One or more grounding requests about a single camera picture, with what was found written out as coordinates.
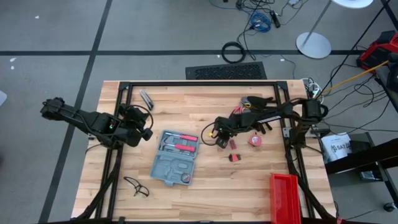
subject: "open tool case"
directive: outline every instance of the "open tool case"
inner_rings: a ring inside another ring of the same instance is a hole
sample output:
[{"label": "open tool case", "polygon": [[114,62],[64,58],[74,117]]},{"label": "open tool case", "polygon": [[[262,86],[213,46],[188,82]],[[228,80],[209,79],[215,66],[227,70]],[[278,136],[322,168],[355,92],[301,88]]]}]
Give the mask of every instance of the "open tool case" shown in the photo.
[{"label": "open tool case", "polygon": [[160,136],[150,176],[164,180],[169,186],[174,183],[190,185],[199,150],[198,136],[169,130],[164,130]]}]

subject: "red handle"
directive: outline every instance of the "red handle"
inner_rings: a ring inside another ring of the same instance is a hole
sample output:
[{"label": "red handle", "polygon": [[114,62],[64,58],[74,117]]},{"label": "red handle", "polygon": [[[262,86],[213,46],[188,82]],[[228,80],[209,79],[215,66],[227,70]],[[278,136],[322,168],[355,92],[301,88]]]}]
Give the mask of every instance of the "red handle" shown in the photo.
[{"label": "red handle", "polygon": [[192,147],[192,146],[174,145],[174,148],[179,149],[179,150],[195,152],[195,147]]},{"label": "red handle", "polygon": [[186,139],[186,140],[189,140],[189,141],[198,141],[198,138],[194,137],[194,136],[180,135],[180,138]]}]

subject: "red container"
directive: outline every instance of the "red container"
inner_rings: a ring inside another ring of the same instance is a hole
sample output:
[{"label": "red container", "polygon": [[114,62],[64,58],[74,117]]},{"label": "red container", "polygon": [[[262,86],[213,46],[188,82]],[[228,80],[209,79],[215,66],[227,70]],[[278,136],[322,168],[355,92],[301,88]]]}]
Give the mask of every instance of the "red container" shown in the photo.
[{"label": "red container", "polygon": [[301,224],[297,176],[271,174],[271,223]]}]

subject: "yellow cable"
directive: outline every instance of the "yellow cable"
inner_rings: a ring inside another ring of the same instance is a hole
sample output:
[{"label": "yellow cable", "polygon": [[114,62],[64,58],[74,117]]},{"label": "yellow cable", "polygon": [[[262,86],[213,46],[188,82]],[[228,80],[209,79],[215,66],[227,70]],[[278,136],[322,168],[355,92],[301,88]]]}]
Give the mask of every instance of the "yellow cable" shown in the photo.
[{"label": "yellow cable", "polygon": [[371,71],[374,71],[374,70],[376,70],[377,68],[379,68],[379,67],[381,67],[381,66],[387,64],[388,62],[389,62],[389,61],[386,60],[385,62],[381,63],[380,65],[377,65],[377,66],[375,66],[375,67],[373,67],[373,68],[370,68],[370,69],[368,69],[368,70],[366,70],[366,71],[364,71],[364,72],[361,72],[360,74],[358,74],[358,75],[356,75],[356,76],[354,76],[354,77],[351,77],[351,78],[349,78],[349,79],[347,79],[347,80],[342,81],[341,83],[339,83],[339,84],[337,84],[337,85],[335,85],[335,86],[333,86],[333,87],[331,87],[331,88],[326,89],[325,92],[326,92],[326,94],[328,94],[332,89],[335,89],[335,88],[337,88],[337,87],[339,87],[339,86],[341,86],[341,85],[343,85],[343,84],[345,84],[345,83],[348,83],[348,82],[350,82],[350,81],[353,81],[353,80],[356,79],[356,78],[359,78],[359,77],[361,77],[361,76],[363,76],[363,75],[365,75],[365,74],[367,74],[367,73],[369,73],[369,72],[371,72]]}]

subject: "black eyeglasses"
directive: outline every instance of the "black eyeglasses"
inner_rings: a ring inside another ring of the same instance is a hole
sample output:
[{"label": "black eyeglasses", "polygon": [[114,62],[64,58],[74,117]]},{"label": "black eyeglasses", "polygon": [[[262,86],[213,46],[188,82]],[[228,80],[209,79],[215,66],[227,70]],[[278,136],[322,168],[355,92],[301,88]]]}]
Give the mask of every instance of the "black eyeglasses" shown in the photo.
[{"label": "black eyeglasses", "polygon": [[141,185],[138,180],[132,178],[132,177],[123,177],[123,179],[127,182],[129,182],[131,185],[134,186],[134,189],[136,190],[136,193],[134,196],[136,196],[139,193],[145,195],[146,197],[149,196],[149,190],[145,186]]}]

